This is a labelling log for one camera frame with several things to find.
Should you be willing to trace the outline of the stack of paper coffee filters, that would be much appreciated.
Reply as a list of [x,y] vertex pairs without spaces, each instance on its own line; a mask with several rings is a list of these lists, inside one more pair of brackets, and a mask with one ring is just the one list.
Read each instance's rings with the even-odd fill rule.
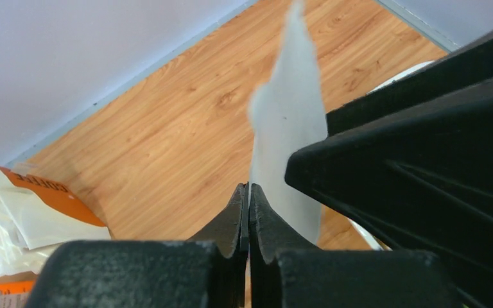
[[0,277],[40,272],[62,244],[109,240],[107,225],[65,184],[33,166],[0,166]]

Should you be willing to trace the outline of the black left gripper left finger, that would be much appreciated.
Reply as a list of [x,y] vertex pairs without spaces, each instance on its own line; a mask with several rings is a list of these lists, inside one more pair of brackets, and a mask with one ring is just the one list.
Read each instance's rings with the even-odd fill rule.
[[26,307],[242,307],[248,185],[185,241],[71,241],[51,254]]

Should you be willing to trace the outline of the white paper coffee filter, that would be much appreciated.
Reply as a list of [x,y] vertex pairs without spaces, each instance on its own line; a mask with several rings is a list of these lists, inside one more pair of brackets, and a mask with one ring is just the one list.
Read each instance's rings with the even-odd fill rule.
[[272,209],[315,244],[322,206],[285,182],[288,159],[328,136],[316,47],[304,20],[304,2],[287,12],[282,47],[270,79],[250,100],[254,145],[249,181],[261,186]]

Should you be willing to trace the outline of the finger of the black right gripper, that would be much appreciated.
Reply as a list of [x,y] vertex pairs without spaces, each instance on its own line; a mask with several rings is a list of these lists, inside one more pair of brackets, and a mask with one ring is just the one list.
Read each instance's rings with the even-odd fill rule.
[[392,250],[435,253],[465,305],[493,307],[493,78],[307,146],[285,179]]
[[329,135],[493,78],[493,31],[326,115]]

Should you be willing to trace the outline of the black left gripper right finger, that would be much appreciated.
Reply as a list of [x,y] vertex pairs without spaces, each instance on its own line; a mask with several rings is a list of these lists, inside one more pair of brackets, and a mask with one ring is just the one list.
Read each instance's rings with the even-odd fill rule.
[[461,307],[439,258],[415,250],[323,250],[250,187],[253,307]]

